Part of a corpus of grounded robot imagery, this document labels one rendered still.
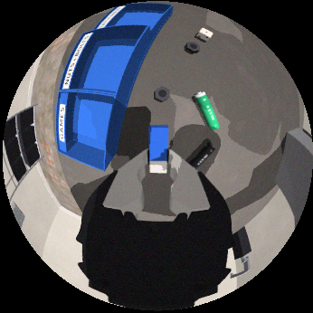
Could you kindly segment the blue and white eraser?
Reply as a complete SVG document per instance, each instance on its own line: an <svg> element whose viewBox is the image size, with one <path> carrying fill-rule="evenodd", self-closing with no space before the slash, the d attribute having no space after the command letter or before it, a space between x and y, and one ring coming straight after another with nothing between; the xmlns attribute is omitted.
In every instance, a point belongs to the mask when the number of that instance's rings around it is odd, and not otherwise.
<svg viewBox="0 0 313 313"><path fill-rule="evenodd" d="M150 173L166 173L168 125L148 127Z"/></svg>

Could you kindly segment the blue bin rack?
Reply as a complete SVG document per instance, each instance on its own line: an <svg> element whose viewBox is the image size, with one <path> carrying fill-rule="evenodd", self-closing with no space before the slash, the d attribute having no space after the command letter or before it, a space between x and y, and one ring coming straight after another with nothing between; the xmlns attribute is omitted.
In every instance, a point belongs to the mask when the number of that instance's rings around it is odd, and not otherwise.
<svg viewBox="0 0 313 313"><path fill-rule="evenodd" d="M119 5L93 30L82 34L59 88L58 152L105 172L118 152L128 101L141 65L172 11L173 5L167 4Z"/></svg>

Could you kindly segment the white die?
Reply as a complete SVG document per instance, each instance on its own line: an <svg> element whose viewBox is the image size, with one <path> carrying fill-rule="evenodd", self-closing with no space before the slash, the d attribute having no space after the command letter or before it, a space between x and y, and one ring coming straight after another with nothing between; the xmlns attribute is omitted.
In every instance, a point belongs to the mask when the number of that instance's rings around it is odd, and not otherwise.
<svg viewBox="0 0 313 313"><path fill-rule="evenodd" d="M205 41L208 41L208 40L211 38L212 35L213 35L212 32L210 32L210 31L208 31L208 30L202 28L202 29L200 30L200 32L199 32L196 36L198 36L198 37L204 39Z"/></svg>

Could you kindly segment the green aa battery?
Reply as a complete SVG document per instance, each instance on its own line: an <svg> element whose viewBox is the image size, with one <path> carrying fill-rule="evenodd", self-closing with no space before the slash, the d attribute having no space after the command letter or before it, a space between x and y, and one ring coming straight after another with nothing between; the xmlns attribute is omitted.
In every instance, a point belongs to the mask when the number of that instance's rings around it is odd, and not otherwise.
<svg viewBox="0 0 313 313"><path fill-rule="evenodd" d="M209 99L207 98L205 92L197 92L197 94L194 95L203 114L204 114L204 117L207 121L207 124L210 128L210 130L216 130L218 129L220 126L219 126L219 123L218 123L218 120L215 116L215 113L213 111L213 107L209 101Z"/></svg>

